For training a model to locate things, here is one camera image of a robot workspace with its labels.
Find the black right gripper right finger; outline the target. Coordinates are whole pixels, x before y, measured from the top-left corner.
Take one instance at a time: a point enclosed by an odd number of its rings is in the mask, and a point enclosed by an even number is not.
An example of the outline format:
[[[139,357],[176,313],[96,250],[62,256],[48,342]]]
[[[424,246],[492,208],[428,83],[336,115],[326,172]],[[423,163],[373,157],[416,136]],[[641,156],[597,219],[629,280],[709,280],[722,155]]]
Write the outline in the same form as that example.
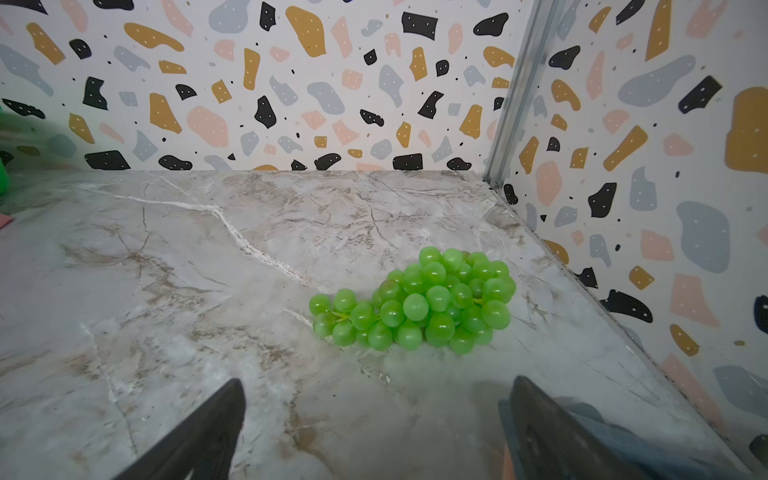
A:
[[[525,376],[509,396],[519,479],[645,479]]]

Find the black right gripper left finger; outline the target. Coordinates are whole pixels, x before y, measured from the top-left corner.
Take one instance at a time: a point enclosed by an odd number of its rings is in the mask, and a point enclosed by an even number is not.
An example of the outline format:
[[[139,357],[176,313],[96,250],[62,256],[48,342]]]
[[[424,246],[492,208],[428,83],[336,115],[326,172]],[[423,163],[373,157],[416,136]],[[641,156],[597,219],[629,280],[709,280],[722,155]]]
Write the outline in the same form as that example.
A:
[[[245,412],[243,384],[233,378],[117,477],[227,479]]]

